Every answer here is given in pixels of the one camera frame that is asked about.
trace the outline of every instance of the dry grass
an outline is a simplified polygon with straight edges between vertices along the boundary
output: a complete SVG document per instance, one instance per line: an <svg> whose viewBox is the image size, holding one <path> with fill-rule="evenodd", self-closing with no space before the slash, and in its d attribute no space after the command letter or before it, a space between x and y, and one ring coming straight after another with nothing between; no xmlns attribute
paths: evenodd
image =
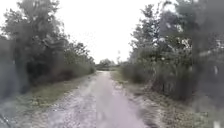
<svg viewBox="0 0 224 128"><path fill-rule="evenodd" d="M146 90L143 85L128 83L119 72L111 72L111 76L137 96L144 96L158 104L164 111L163 123L166 128L211 128L213 125L212 119L207 113L196 113L189 105Z"/></svg>

